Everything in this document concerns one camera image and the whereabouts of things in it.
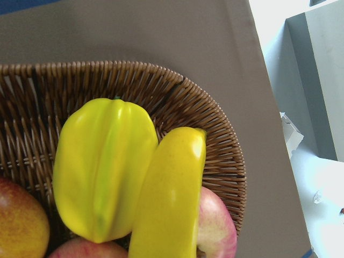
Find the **yellow banana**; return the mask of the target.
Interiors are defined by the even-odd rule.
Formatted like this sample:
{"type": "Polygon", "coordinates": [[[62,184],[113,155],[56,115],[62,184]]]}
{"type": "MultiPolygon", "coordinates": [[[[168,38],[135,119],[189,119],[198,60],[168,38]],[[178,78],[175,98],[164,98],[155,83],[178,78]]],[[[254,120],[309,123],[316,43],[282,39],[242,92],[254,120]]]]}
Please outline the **yellow banana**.
{"type": "Polygon", "coordinates": [[[196,257],[206,132],[178,127],[153,154],[138,203],[129,257],[196,257]]]}

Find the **brown wicker basket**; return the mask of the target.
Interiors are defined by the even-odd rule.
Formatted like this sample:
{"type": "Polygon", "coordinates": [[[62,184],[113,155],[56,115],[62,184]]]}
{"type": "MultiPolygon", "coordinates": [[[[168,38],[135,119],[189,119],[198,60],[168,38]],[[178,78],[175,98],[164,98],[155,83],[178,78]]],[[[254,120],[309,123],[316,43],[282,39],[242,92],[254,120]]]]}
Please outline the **brown wicker basket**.
{"type": "Polygon", "coordinates": [[[218,103],[187,77],[138,61],[1,65],[1,176],[24,187],[45,209],[51,253],[73,233],[53,198],[52,170],[61,127],[94,98],[142,106],[159,138],[180,126],[207,132],[203,185],[219,195],[242,228],[246,168],[237,135],[218,103]]]}

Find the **yellow starfruit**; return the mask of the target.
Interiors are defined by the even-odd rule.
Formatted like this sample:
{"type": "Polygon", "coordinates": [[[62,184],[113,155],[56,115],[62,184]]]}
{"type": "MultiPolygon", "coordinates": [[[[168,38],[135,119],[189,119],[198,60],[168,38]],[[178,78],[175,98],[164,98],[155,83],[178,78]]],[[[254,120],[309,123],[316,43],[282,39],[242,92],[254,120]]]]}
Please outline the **yellow starfruit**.
{"type": "Polygon", "coordinates": [[[74,112],[62,127],[53,168],[63,223],[95,243],[129,234],[157,145],[154,124],[137,104],[98,98],[74,112]]]}

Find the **pink apple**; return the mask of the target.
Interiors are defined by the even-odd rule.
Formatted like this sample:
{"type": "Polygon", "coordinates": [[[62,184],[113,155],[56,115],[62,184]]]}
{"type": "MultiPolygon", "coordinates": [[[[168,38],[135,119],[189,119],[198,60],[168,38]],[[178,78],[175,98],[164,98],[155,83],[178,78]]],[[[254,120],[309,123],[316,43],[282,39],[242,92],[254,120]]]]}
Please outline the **pink apple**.
{"type": "Polygon", "coordinates": [[[48,257],[128,257],[128,252],[113,241],[94,243],[78,237],[65,242],[48,257]]]}
{"type": "Polygon", "coordinates": [[[206,257],[235,257],[237,231],[224,202],[202,187],[199,208],[197,248],[206,257]]]}

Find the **red mango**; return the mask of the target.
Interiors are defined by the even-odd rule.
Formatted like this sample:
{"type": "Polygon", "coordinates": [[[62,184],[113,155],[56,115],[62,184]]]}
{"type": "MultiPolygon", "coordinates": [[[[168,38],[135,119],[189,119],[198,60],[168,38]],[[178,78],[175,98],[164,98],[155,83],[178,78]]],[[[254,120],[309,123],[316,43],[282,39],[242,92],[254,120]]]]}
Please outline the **red mango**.
{"type": "Polygon", "coordinates": [[[1,257],[44,257],[49,236],[40,203],[20,185],[1,178],[1,257]]]}

